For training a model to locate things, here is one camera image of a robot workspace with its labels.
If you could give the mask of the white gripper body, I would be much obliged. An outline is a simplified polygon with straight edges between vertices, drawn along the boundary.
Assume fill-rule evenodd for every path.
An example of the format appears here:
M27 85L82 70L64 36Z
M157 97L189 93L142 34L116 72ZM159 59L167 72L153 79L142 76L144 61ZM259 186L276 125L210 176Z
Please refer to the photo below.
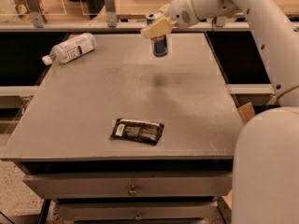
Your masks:
M199 22L192 6L192 0L172 0L168 14L179 29L191 27Z

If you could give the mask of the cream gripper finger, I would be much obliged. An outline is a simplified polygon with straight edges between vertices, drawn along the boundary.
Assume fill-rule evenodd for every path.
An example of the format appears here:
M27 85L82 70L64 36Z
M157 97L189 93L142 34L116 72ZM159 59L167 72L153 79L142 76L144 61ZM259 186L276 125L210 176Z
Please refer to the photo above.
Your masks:
M165 15L168 16L169 15L169 7L170 4L165 4L162 7L159 8L159 10Z
M173 30L173 22L169 17L161 17L158 19L148 17L147 27L141 30L143 37L152 39L163 35L170 34Z

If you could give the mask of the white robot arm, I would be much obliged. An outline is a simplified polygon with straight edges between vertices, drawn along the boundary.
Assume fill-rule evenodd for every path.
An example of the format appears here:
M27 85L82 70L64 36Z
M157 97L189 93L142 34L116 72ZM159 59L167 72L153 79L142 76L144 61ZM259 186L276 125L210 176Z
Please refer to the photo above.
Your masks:
M269 78L233 85L241 94L266 94L266 109L239 134L232 179L232 224L299 224L299 30L275 0L172 0L146 38L199 21L241 12Z

